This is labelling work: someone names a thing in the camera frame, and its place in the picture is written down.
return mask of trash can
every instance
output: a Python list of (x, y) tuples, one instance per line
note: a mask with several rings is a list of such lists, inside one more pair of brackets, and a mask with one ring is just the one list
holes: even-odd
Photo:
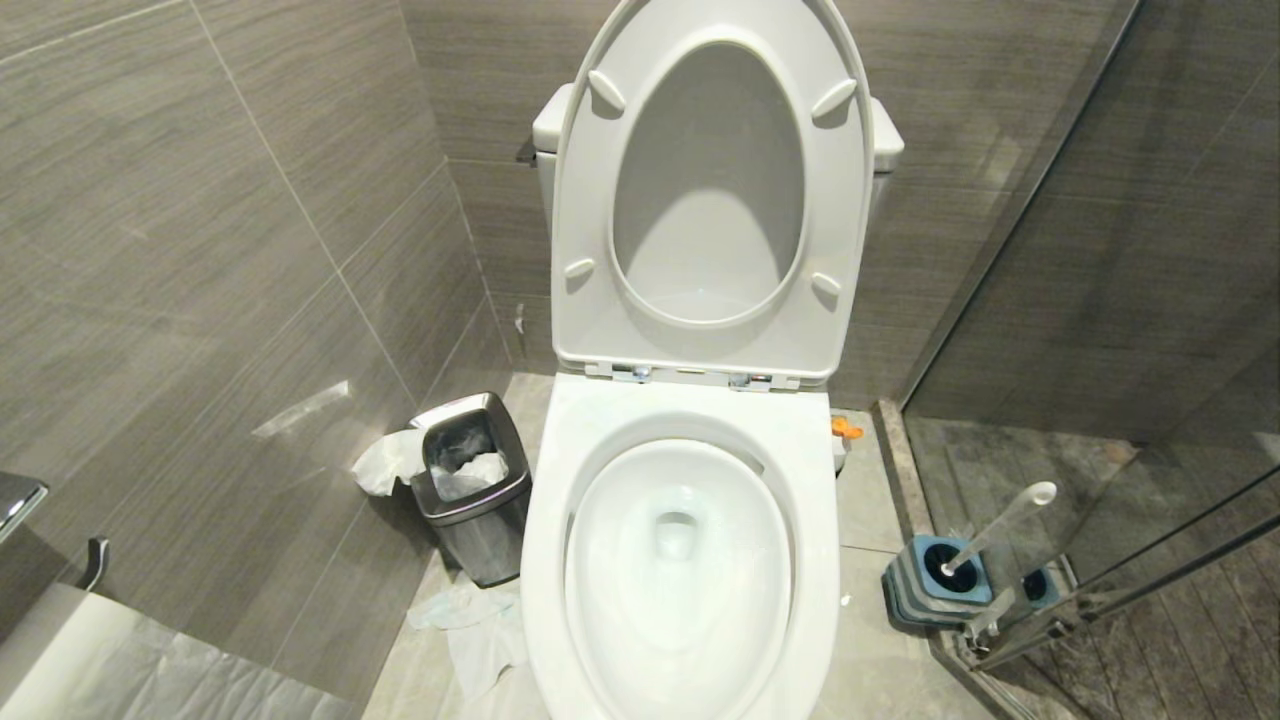
[[(410, 487), (444, 550), (481, 588), (520, 575), (534, 480), (516, 424), (502, 398), (483, 392), (454, 400), (419, 415), (413, 424), (426, 430), (422, 438), (426, 471), (412, 478)], [(503, 477), (458, 473), (474, 460), (480, 459), (474, 466), (493, 461), (489, 454), (502, 459)], [(494, 462), (486, 465), (490, 471), (494, 466)]]

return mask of crumpled tissue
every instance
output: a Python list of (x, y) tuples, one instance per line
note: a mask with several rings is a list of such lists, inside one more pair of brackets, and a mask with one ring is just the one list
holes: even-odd
[(356, 473), (356, 483), (369, 495), (390, 495), (396, 488), (396, 478), (408, 482), (413, 475), (426, 470), (426, 462), (422, 460), (424, 438), (426, 430), (420, 429), (401, 430), (378, 438), (351, 468)]
[(507, 479), (507, 461), (500, 452), (485, 452), (470, 462), (449, 473), (444, 468), (431, 465), (431, 480), (440, 500), (451, 502), (462, 500), (471, 493), (483, 491)]
[(410, 609), (416, 629), (445, 630), (454, 676), (467, 702), (483, 696), (504, 667), (529, 662), (520, 598), (502, 591), (483, 591), (466, 575), (426, 602)]

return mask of toilet rim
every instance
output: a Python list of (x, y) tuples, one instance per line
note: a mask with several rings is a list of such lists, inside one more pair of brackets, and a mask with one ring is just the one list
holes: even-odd
[[(790, 616), (782, 651), (756, 705), (744, 717), (773, 717), (755, 714), (756, 707), (769, 707), (771, 712), (782, 712), (780, 716), (783, 717), (804, 716), (804, 712), (812, 710), (822, 687), (826, 664), (835, 643), (840, 582), (838, 533), (833, 511), (835, 484), (829, 477), (813, 471), (813, 456), (819, 455), (829, 474), (829, 448), (826, 441), (791, 439), (796, 432), (812, 434), (810, 423), (818, 427), (823, 424), (826, 396), (810, 393), (814, 397), (804, 398), (732, 393), (742, 397), (732, 397), (727, 407), (704, 410), (698, 407), (698, 401), (707, 397), (700, 393), (724, 391), (689, 386), (618, 388), (607, 387), (614, 383), (557, 375), (557, 383), (561, 382), (577, 386), (591, 383), (595, 387), (589, 391), (575, 388), (589, 395), (579, 395), (568, 402), (559, 402), (557, 393), (553, 393), (538, 470), (541, 479), (531, 498), (525, 534), (521, 596), (529, 656), (552, 716), (609, 717), (588, 680), (582, 659), (573, 646), (564, 596), (564, 552), (570, 524), (581, 500), (584, 486), (580, 478), (588, 465), (593, 465), (594, 471), (603, 468), (602, 459), (593, 459), (593, 454), (609, 457), (616, 455), (616, 451), (600, 454), (604, 442), (595, 443), (594, 438), (616, 439), (627, 429), (634, 432), (637, 423), (649, 429), (649, 437), (672, 437), (667, 421), (673, 416), (677, 420), (682, 416), (685, 421), (695, 419), (704, 429), (696, 437), (718, 441), (722, 447), (730, 445), (750, 448), (771, 470), (769, 489), (787, 527), (791, 548)], [(641, 387), (648, 392), (627, 396), (626, 391)], [(609, 411), (598, 410), (602, 401), (612, 405)], [(750, 416), (744, 416), (742, 413), (749, 413)], [(556, 441), (573, 437), (591, 441)], [(790, 473), (788, 466), (803, 468), (805, 471)], [(805, 502), (797, 502), (801, 497)]]

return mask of tile floor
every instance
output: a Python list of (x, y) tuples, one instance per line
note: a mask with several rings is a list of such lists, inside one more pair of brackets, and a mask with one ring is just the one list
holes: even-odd
[[(552, 378), (517, 374), (504, 393), (516, 425), (536, 462)], [(933, 657), (924, 638), (899, 633), (884, 616), (879, 574), (901, 548), (888, 478), (876, 428), (865, 413), (847, 413), (865, 430), (854, 442), (836, 480), (840, 511), (841, 610), (838, 639), (814, 720), (991, 717)], [(453, 582), (439, 555), (431, 559), (415, 603)], [(518, 580), (503, 585), (518, 593)], [(387, 657), (369, 720), (547, 720), (529, 667), (506, 671), (498, 684), (466, 703), (444, 634), (407, 623)]]

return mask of white toilet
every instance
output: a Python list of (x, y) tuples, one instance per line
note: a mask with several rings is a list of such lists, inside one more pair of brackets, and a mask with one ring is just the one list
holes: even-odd
[(808, 717), (840, 587), (823, 383), (901, 138), (829, 0), (627, 0), (534, 136), (563, 368), (521, 573), (547, 708)]

